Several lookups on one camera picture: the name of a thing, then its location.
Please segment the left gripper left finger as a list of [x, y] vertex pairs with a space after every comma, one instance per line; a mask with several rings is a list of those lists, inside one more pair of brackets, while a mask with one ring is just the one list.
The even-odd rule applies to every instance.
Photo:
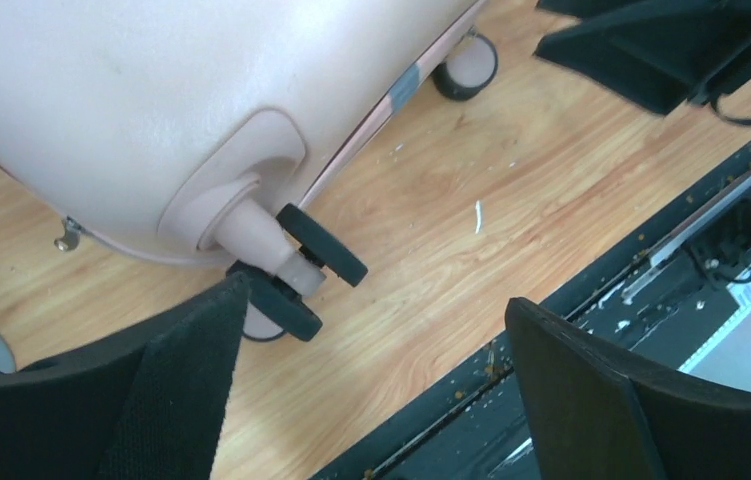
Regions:
[[206, 479], [226, 415], [248, 279], [0, 373], [0, 479]]

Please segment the pink suitcase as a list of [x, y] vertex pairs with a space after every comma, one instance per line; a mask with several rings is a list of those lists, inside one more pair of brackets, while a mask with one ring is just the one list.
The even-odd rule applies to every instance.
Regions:
[[367, 268], [305, 211], [432, 80], [495, 78], [480, 1], [0, 1], [0, 169], [89, 237], [251, 280], [244, 332], [312, 339], [305, 301]]

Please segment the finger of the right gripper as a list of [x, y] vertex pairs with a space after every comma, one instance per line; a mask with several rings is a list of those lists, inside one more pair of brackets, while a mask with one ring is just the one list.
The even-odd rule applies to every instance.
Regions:
[[535, 54], [657, 115], [751, 79], [751, 1], [540, 1], [577, 19]]

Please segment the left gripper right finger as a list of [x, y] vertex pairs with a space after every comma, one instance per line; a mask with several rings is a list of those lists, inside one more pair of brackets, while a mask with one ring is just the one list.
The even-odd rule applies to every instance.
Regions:
[[589, 334], [524, 298], [505, 312], [544, 479], [751, 479], [751, 392]]

